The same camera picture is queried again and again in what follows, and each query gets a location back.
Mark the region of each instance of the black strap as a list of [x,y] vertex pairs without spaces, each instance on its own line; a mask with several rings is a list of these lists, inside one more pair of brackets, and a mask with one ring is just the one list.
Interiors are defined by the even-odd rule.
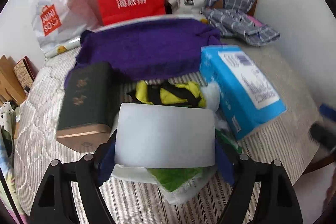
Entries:
[[178,98],[181,99],[186,99],[187,102],[192,106],[192,107],[198,107],[198,103],[201,100],[201,97],[195,97],[193,93],[190,90],[187,90],[186,88],[178,88],[168,81],[164,81],[161,84],[162,88],[165,90],[169,91],[171,94],[174,94]]
[[148,100],[154,105],[162,106],[163,103],[160,97],[161,85],[148,85],[147,86],[147,96]]
[[[162,84],[159,85],[148,85],[147,86],[147,97],[148,101],[152,102],[154,105],[164,105],[161,101],[160,97],[160,90],[161,88],[169,91],[171,94],[174,94],[176,97],[181,99],[186,99],[187,102],[185,103],[176,103],[176,104],[166,104],[168,106],[191,106],[191,107],[198,107],[198,104],[200,100],[202,99],[200,96],[195,97],[193,93],[190,90],[187,90],[186,88],[178,88],[168,81],[164,81]],[[130,91],[127,93],[130,95],[133,99],[134,103],[141,103],[135,96],[136,91]]]
[[184,4],[185,5],[192,5],[192,6],[194,6],[194,0],[185,0]]

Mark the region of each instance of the tissue box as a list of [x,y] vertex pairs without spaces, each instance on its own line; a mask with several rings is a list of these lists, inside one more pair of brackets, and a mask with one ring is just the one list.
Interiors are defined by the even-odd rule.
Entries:
[[202,47],[199,71],[220,87],[220,107],[237,140],[286,110],[278,93],[238,46]]

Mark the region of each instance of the mattress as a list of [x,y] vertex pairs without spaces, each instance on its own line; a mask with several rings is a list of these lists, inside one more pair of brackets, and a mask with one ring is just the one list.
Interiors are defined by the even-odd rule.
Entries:
[[[239,141],[239,145],[253,160],[268,163],[274,159],[281,160],[294,183],[318,148],[308,134],[310,125],[319,119],[318,110],[304,81],[273,47],[244,47],[243,50],[274,84],[287,111],[257,133]],[[64,97],[64,79],[74,66],[78,52],[79,48],[46,60],[26,101],[21,105],[14,167],[19,200],[28,215],[50,162],[53,159],[59,159],[62,163],[77,161],[85,155],[55,140]],[[173,83],[188,80],[205,84],[199,73],[171,79]],[[135,83],[121,85],[120,101],[130,102],[131,98],[126,93],[134,88]],[[78,186],[73,183],[72,187],[80,222],[88,223]],[[216,223],[231,193],[231,187],[218,172],[194,198],[181,205],[170,205],[155,184],[111,177],[100,190],[115,222],[125,224]],[[259,191],[260,183],[255,183],[245,222],[253,218]]]

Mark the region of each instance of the white plastic wrap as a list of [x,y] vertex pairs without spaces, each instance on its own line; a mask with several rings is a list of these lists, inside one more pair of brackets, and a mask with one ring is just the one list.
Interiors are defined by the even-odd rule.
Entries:
[[[61,43],[79,36],[85,29],[98,27],[86,0],[30,0],[32,27],[40,48],[47,53]],[[58,53],[68,50],[57,48]]]
[[192,199],[199,193],[199,191],[208,183],[216,171],[217,165],[205,167],[203,172],[186,181],[179,188],[172,192],[168,192],[159,183],[157,183],[157,186],[169,204],[178,205],[186,203],[188,200]]

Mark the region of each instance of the purple towel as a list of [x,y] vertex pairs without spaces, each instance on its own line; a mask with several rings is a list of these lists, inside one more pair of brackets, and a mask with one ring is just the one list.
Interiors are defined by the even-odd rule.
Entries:
[[122,75],[122,81],[177,77],[198,71],[201,47],[220,44],[219,39],[219,30],[194,19],[140,22],[97,33],[85,31],[75,68],[107,61]]

